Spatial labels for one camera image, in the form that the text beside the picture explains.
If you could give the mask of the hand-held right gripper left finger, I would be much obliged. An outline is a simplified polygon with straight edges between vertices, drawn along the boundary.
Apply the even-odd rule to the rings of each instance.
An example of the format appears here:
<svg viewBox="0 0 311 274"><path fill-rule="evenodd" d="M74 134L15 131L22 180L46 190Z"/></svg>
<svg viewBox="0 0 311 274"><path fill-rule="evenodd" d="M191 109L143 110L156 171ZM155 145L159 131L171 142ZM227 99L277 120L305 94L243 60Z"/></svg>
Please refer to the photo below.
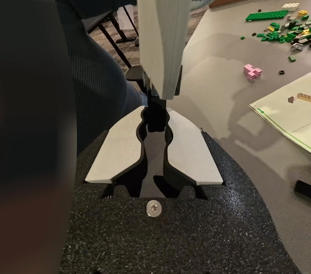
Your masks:
<svg viewBox="0 0 311 274"><path fill-rule="evenodd" d="M144 159L146 106L127 114L109 130L85 178L87 183L113 183Z"/></svg>

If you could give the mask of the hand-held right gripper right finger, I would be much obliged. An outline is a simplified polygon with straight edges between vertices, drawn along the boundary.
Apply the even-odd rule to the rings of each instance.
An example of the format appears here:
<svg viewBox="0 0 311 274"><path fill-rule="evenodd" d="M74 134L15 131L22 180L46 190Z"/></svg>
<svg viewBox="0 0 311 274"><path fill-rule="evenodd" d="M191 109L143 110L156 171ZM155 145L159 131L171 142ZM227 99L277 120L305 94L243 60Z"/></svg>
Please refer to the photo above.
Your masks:
<svg viewBox="0 0 311 274"><path fill-rule="evenodd" d="M223 178L200 129L166 109L163 176L171 186L222 185Z"/></svg>

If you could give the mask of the black block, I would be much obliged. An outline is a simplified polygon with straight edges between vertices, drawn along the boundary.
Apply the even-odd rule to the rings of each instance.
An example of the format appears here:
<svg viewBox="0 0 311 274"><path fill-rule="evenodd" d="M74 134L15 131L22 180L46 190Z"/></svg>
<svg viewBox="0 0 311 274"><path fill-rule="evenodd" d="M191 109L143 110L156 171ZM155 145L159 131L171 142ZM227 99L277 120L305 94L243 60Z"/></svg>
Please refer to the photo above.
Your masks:
<svg viewBox="0 0 311 274"><path fill-rule="evenodd" d="M304 181L296 181L294 186L294 192L303 196L304 198L311 200L311 185Z"/></svg>

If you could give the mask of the long green toy brick plate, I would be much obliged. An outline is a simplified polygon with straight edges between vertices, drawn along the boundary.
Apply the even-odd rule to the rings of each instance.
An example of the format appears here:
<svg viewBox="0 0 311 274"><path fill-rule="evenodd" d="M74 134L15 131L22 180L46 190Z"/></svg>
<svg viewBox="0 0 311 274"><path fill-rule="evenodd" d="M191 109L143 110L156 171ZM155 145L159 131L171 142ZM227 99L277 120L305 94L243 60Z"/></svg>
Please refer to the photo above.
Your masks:
<svg viewBox="0 0 311 274"><path fill-rule="evenodd" d="M287 13L288 10L251 13L245 18L245 21L249 22L249 21L283 19L287 15Z"/></svg>

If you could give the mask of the toy brick instruction booklet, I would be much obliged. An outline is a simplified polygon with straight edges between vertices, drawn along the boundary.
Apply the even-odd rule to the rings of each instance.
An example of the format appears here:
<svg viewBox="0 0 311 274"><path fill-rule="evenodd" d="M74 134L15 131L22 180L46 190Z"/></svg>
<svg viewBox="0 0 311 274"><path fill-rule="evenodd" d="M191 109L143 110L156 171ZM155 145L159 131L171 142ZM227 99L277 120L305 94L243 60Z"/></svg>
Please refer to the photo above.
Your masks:
<svg viewBox="0 0 311 274"><path fill-rule="evenodd" d="M311 152L311 73L249 105L288 139Z"/></svg>

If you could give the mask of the pink toy brick pig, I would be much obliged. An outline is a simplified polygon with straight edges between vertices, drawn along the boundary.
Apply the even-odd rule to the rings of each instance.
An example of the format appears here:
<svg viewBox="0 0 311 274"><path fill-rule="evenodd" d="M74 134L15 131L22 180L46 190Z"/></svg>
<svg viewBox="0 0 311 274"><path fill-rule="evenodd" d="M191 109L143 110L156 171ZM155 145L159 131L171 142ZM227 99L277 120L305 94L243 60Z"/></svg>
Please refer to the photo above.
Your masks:
<svg viewBox="0 0 311 274"><path fill-rule="evenodd" d="M243 73L248 80L255 80L262 75L262 69L254 68L252 65L247 64L243 67Z"/></svg>

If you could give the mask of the black metal chair frame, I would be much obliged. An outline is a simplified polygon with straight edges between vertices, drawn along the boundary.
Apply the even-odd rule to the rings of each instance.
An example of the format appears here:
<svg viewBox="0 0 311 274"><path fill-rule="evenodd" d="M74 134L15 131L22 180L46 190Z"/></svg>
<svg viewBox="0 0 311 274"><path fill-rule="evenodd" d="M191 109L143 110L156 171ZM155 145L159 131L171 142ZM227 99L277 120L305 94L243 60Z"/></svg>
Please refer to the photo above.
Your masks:
<svg viewBox="0 0 311 274"><path fill-rule="evenodd" d="M138 31L134 25L133 20L130 18L129 12L127 10L125 10L125 13L127 15L127 18L130 20L130 23L131 23L132 27L134 28L134 31L136 32L137 36L127 37L124 34L124 32L121 30L119 23L117 22L117 20L114 16L114 12L112 12L112 11L105 12L102 15L91 17L88 19L82 19L82 23L83 23L84 28L86 29L86 32L88 34L92 33L96 29L99 29L103 33L103 35L107 38L107 40L110 42L112 47L115 49L116 53L119 55L121 60L130 69L132 67L132 65L130 64L130 62L128 61L128 59L124 55L124 53L121 51L121 49L118 47L118 44L135 42L135 46L138 46L139 41L138 41ZM112 23L113 27L115 28L115 30L117 31L117 33L120 36L120 38L116 41L113 40L113 38L108 33L107 29L104 27L104 23L109 23L109 22Z"/></svg>

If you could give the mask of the grey desk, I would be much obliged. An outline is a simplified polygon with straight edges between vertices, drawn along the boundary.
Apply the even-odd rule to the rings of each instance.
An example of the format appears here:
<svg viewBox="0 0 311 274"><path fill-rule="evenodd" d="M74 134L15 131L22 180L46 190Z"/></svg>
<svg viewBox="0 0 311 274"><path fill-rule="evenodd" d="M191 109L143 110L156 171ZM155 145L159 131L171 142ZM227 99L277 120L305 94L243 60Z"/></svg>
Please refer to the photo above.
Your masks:
<svg viewBox="0 0 311 274"><path fill-rule="evenodd" d="M251 36L266 23L244 21L258 8L272 11L286 1L251 0L208 10L184 50L180 96L169 107L206 131L244 169L291 258L301 272L310 273L310 201L293 191L297 180L310 184L310 153L249 107L310 70L307 55L289 63L285 44ZM262 75L248 80L247 64L262 69Z"/></svg>

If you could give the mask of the pile of toy bricks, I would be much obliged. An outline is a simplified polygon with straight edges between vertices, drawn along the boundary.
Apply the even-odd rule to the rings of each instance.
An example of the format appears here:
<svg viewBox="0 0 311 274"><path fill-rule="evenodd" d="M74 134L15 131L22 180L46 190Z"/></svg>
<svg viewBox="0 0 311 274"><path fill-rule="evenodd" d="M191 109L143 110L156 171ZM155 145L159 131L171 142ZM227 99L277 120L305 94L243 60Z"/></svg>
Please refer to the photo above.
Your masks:
<svg viewBox="0 0 311 274"><path fill-rule="evenodd" d="M272 22L256 37L262 42L289 44L291 51L302 51L305 46L311 47L310 14L299 18L287 16L285 23Z"/></svg>

